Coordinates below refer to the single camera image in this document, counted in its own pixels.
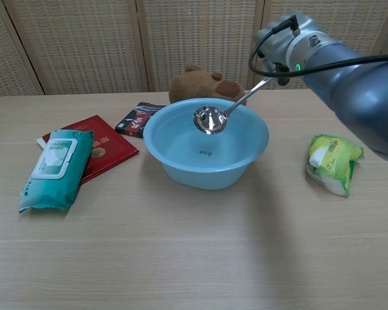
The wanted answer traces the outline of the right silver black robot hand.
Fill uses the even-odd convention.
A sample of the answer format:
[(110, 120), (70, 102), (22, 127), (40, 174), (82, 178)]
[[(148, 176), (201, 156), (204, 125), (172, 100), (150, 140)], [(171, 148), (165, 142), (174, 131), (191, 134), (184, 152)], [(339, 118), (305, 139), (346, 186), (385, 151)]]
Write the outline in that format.
[(277, 72), (276, 64), (271, 62), (266, 56), (263, 56), (260, 60), (262, 63), (262, 71), (265, 71), (268, 73), (276, 73)]

